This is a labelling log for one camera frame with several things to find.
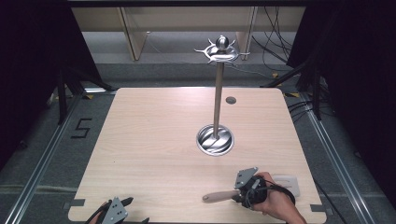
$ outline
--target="wooden handle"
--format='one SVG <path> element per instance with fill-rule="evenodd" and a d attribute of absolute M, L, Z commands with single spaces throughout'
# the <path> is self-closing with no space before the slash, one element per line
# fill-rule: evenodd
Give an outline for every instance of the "wooden handle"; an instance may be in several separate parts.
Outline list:
<path fill-rule="evenodd" d="M 214 193 L 206 194 L 204 197 L 202 197 L 202 201 L 204 201 L 204 203 L 218 203 L 221 201 L 229 200 L 234 195 L 238 195 L 238 194 L 239 194 L 239 190 L 214 192 Z"/>

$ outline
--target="person's right hand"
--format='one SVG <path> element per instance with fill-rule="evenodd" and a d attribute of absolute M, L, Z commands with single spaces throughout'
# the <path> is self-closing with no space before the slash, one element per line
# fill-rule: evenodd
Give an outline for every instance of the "person's right hand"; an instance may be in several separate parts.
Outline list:
<path fill-rule="evenodd" d="M 258 173 L 257 175 L 275 183 L 267 172 Z M 269 187 L 272 184 L 266 182 L 266 185 Z M 289 224 L 306 223 L 296 206 L 291 202 L 289 196 L 277 190 L 268 189 L 267 199 L 263 203 L 253 204 L 252 208 L 254 211 L 261 211 L 263 215 L 268 214 L 271 217 L 284 220 Z"/>

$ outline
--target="light wood surface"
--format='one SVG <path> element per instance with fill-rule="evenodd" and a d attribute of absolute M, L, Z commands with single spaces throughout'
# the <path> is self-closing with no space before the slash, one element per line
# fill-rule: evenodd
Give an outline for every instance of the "light wood surface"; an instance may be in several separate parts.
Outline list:
<path fill-rule="evenodd" d="M 324 213 L 284 98 L 278 89 L 224 88 L 220 124 L 235 144 L 224 156 L 208 156 L 196 134 L 213 122 L 214 88 L 120 89 L 108 112 L 69 218 L 87 220 L 106 200 L 134 197 L 126 221 L 179 223 L 282 223 L 232 200 L 203 203 L 211 192 L 232 190 L 239 170 L 259 167 L 297 176 L 297 207 L 309 223 Z M 225 98 L 233 96 L 236 104 Z"/>

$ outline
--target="round metal base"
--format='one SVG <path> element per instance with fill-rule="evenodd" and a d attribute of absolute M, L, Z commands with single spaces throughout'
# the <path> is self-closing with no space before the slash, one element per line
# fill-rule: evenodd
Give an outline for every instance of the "round metal base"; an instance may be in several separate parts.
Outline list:
<path fill-rule="evenodd" d="M 233 148 L 233 134 L 231 131 L 219 125 L 219 138 L 213 136 L 213 124 L 206 125 L 197 134 L 197 145 L 205 154 L 210 156 L 222 156 Z"/>

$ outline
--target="metal track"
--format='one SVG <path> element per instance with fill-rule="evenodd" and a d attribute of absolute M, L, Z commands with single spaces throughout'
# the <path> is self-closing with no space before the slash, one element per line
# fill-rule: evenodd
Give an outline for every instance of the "metal track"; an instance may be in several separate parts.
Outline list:
<path fill-rule="evenodd" d="M 302 92 L 301 94 L 302 101 L 308 101 L 309 98 L 306 93 Z M 361 223 L 375 223 L 375 218 L 369 211 L 366 201 L 364 201 L 361 196 L 358 188 L 353 182 L 347 168 L 345 167 L 343 161 L 337 153 L 334 145 L 332 144 L 332 140 L 330 136 L 327 134 L 326 129 L 324 128 L 321 120 L 317 120 L 312 110 L 310 110 L 309 106 L 305 106 L 309 119 L 312 122 L 312 125 L 315 128 L 315 131 L 318 134 L 320 142 L 324 146 L 326 153 L 334 167 L 335 172 L 340 179 L 341 185 L 344 187 L 346 191 L 346 195 L 348 196 L 350 202 L 352 203 L 353 208 L 355 209 L 356 214 L 358 215 Z"/>
<path fill-rule="evenodd" d="M 56 147 L 59 145 L 59 142 L 62 139 L 62 136 L 64 134 L 64 130 L 67 127 L 67 124 L 69 123 L 70 117 L 73 114 L 73 111 L 77 107 L 77 104 L 79 100 L 81 99 L 80 95 L 75 96 L 71 104 L 69 106 L 69 113 L 67 114 L 66 118 L 64 119 L 64 122 L 56 128 L 54 134 L 52 135 L 51 139 L 49 140 L 49 144 L 47 145 L 43 155 L 41 156 L 40 161 L 38 162 L 37 166 L 35 167 L 35 170 L 33 171 L 32 175 L 30 176 L 28 182 L 23 188 L 23 191 L 18 198 L 18 200 L 14 203 L 12 206 L 8 217 L 6 219 L 6 224 L 14 224 L 14 223 L 20 223 L 21 219 L 26 211 L 27 206 L 29 205 L 30 201 L 32 201 L 32 198 L 35 194 L 35 189 L 38 185 L 38 183 L 41 180 L 41 177 L 47 170 L 48 165 L 50 164 L 50 160 L 52 158 L 52 155 L 55 152 Z"/>

